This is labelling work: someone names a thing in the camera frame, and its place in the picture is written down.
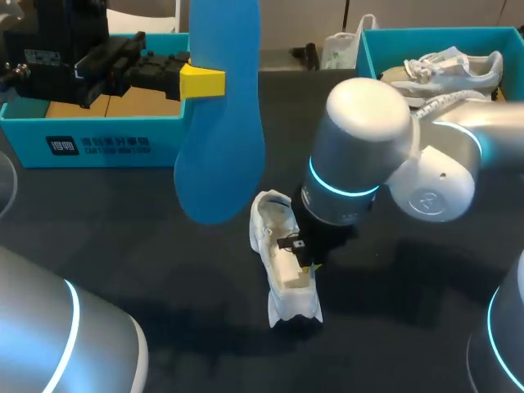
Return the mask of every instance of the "glowing blue ring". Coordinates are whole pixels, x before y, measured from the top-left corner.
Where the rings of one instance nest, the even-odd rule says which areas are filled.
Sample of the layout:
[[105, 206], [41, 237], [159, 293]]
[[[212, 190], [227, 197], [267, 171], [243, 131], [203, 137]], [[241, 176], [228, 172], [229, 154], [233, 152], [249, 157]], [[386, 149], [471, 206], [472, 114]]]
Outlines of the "glowing blue ring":
[[52, 393], [52, 391], [55, 390], [56, 385], [58, 385], [58, 382], [60, 381], [60, 378], [62, 378], [62, 374], [66, 370], [67, 364], [69, 363], [69, 359], [71, 358], [71, 354], [73, 353], [73, 348], [75, 347], [76, 342], [76, 336], [79, 332], [79, 323], [80, 323], [80, 303], [79, 303], [79, 296], [76, 293], [75, 288], [70, 284], [69, 281], [64, 280], [67, 286], [69, 287], [71, 291], [71, 297], [73, 298], [73, 322], [71, 323], [71, 330], [69, 333], [69, 338], [67, 339], [67, 343], [65, 344], [64, 353], [62, 354], [62, 357], [60, 359], [60, 362], [58, 363], [58, 366], [56, 367], [55, 372], [53, 373], [51, 380], [49, 380], [49, 383], [45, 387], [42, 393]]
[[517, 380], [517, 378], [513, 375], [513, 373], [509, 371], [508, 366], [502, 360], [502, 356], [500, 356], [499, 350], [497, 350], [497, 346], [495, 345], [495, 340], [493, 339], [493, 333], [491, 331], [491, 308], [493, 307], [493, 302], [495, 300], [495, 296], [497, 296], [497, 293], [499, 292], [499, 289], [497, 289], [497, 291], [493, 295], [493, 298], [491, 299], [491, 302], [490, 302], [490, 307], [488, 308], [488, 336], [490, 337], [490, 342], [491, 342], [491, 347], [493, 348], [493, 352], [495, 353], [495, 356], [497, 360], [499, 361], [500, 365], [502, 366], [504, 371], [508, 374], [508, 377], [513, 381], [513, 383], [517, 385], [521, 391], [524, 391], [524, 386]]
[[334, 188], [330, 186], [329, 184], [327, 184], [326, 182], [324, 182], [314, 171], [313, 162], [312, 162], [311, 157], [309, 158], [309, 170], [311, 171], [311, 174], [313, 175], [315, 180], [319, 182], [322, 187], [326, 188], [327, 190], [331, 192], [335, 192], [338, 195], [342, 195], [344, 197], [353, 197], [353, 198], [354, 197], [365, 197], [366, 195], [373, 194], [378, 188], [380, 188], [380, 186], [376, 186], [375, 188], [372, 188], [371, 190], [362, 191], [362, 192], [347, 192], [347, 191], [339, 190], [338, 188]]
[[452, 129], [456, 129], [456, 130], [460, 131], [461, 133], [465, 133], [466, 135], [468, 135], [474, 141], [474, 143], [478, 146], [478, 151], [481, 153], [481, 158], [482, 158], [481, 141], [479, 141], [477, 136], [474, 133], [472, 133], [469, 129], [466, 129], [462, 125], [451, 123], [449, 121], [434, 121], [433, 124], [446, 125], [448, 127], [451, 127]]

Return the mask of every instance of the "black table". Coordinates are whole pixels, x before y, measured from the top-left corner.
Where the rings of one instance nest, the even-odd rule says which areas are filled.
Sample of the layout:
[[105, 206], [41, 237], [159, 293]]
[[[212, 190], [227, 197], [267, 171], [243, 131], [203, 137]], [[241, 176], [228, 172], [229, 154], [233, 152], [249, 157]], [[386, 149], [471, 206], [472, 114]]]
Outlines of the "black table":
[[[326, 97], [347, 76], [261, 74], [272, 159], [260, 190], [300, 182]], [[201, 226], [179, 207], [171, 169], [23, 170], [0, 143], [20, 177], [3, 245], [139, 321], [147, 393], [469, 391], [468, 336], [524, 248], [516, 175], [482, 175], [471, 211], [451, 224], [415, 221], [381, 190], [360, 239], [318, 273], [322, 331], [272, 332], [248, 208]]]

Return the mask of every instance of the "white shoe in bin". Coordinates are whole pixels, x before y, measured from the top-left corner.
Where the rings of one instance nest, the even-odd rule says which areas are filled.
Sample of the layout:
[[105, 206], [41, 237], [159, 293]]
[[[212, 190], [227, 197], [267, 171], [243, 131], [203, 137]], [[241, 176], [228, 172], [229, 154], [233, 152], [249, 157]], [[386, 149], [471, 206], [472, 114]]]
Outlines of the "white shoe in bin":
[[274, 190], [261, 192], [251, 207], [250, 244], [268, 274], [269, 326], [296, 316], [323, 321], [314, 269], [305, 273], [296, 256], [278, 248], [277, 240], [299, 232], [291, 199]]
[[503, 72], [504, 59], [500, 52], [468, 56], [450, 47], [418, 60], [406, 60], [404, 65], [384, 71], [380, 80], [396, 88], [409, 106], [419, 108], [433, 97], [461, 90], [476, 90], [491, 97]]

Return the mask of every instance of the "yellow clamp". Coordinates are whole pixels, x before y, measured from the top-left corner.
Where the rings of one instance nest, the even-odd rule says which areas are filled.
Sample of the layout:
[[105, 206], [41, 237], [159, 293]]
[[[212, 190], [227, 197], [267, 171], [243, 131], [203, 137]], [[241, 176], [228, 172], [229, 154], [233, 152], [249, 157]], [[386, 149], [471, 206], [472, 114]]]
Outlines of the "yellow clamp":
[[321, 264], [314, 264], [313, 266], [306, 266], [305, 268], [302, 268], [302, 271], [305, 273], [305, 274], [309, 274], [309, 269], [313, 268], [313, 270], [316, 272], [317, 269], [322, 266]]
[[186, 64], [180, 70], [180, 99], [219, 97], [226, 93], [226, 73]]

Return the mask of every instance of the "teal box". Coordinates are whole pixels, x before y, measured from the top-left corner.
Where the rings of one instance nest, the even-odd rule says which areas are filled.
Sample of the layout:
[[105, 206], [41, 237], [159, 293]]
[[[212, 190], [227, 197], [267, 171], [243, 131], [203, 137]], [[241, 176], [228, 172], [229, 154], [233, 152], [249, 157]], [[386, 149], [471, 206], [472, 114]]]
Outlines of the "teal box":
[[376, 79], [385, 70], [402, 66], [404, 60], [453, 46], [470, 56], [501, 52], [503, 95], [507, 101], [524, 100], [524, 40], [513, 27], [366, 30], [360, 39], [357, 73]]
[[[147, 50], [188, 51], [188, 34], [148, 34]], [[191, 120], [179, 116], [45, 119], [49, 102], [17, 98], [5, 104], [0, 125], [25, 168], [173, 167]]]

